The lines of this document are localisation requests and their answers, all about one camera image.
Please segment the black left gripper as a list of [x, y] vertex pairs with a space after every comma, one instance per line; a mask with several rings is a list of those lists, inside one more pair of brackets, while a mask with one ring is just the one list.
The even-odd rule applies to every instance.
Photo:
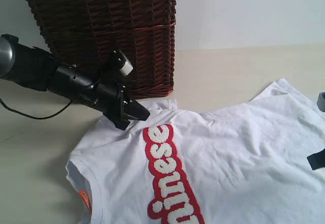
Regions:
[[150, 116], [144, 106], [130, 100], [125, 86], [118, 83], [100, 83], [100, 103], [103, 115], [120, 130], [126, 130], [130, 120], [146, 121]]

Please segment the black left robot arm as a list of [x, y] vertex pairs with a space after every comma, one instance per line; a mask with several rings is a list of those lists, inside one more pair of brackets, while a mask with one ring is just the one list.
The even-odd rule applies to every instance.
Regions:
[[16, 36], [1, 35], [1, 79], [36, 91], [49, 91], [70, 103], [102, 112], [116, 128], [125, 130], [131, 120], [146, 121], [149, 111], [117, 82], [104, 85], [101, 76], [88, 77], [52, 53], [19, 43]]

